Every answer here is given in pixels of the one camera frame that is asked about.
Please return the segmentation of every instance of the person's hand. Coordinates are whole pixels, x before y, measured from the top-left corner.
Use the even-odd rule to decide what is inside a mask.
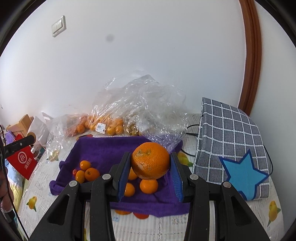
[[[11,204],[9,196],[7,194],[7,185],[6,185],[6,180],[5,180],[3,170],[0,171],[0,182],[2,182],[1,186],[0,186],[0,198],[2,198],[1,208],[5,211],[9,211],[12,207],[12,204]],[[8,184],[8,187],[9,187],[9,193],[12,198],[12,201],[14,201],[13,192],[12,192],[9,184]]]

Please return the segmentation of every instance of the light switch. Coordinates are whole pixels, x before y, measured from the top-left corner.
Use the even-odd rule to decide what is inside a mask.
[[[65,30],[66,30],[66,19],[65,19],[65,16],[62,16],[58,21],[56,21],[52,25],[52,36],[56,37]]]
[[[57,22],[57,30],[60,30],[62,27],[63,27],[63,23],[62,23],[62,20],[60,19],[60,20]]]

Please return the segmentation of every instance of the wall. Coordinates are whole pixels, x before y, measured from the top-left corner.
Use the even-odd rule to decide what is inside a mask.
[[[258,125],[274,165],[274,181],[287,231],[296,218],[296,48],[259,4],[263,56],[251,118]]]
[[[47,0],[0,58],[0,121],[89,111],[110,78],[141,68],[185,91],[192,112],[203,96],[237,106],[244,60],[238,1]]]

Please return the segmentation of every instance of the gray plaid fabric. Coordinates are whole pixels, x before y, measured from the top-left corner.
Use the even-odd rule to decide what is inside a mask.
[[[258,127],[243,111],[203,98],[201,114],[193,173],[208,182],[221,184],[227,179],[227,174],[219,156],[239,161],[249,149],[255,168],[269,173]],[[267,179],[258,186],[255,198],[268,195]]]

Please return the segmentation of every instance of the red paper bag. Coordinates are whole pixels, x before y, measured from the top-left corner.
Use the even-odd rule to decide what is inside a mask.
[[[15,141],[20,139],[22,139],[22,136],[18,134]],[[34,159],[30,146],[14,153],[8,157],[7,160],[27,180],[29,180],[35,166],[37,165],[37,161]]]

